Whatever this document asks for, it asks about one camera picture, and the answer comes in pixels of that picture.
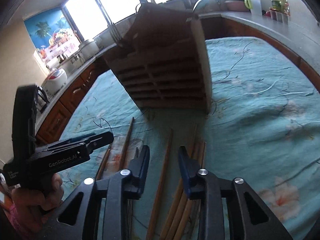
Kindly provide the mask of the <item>left hand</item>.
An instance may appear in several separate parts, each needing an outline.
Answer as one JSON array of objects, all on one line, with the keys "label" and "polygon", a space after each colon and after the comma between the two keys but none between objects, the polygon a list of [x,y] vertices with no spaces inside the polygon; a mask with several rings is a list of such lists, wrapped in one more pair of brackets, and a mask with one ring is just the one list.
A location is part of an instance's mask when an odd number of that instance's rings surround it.
[{"label": "left hand", "polygon": [[11,192],[13,205],[10,209],[10,222],[14,229],[25,239],[38,233],[49,218],[42,215],[40,209],[50,211],[62,203],[64,189],[62,179],[57,173],[53,175],[50,193],[45,196],[37,190],[15,188]]}]

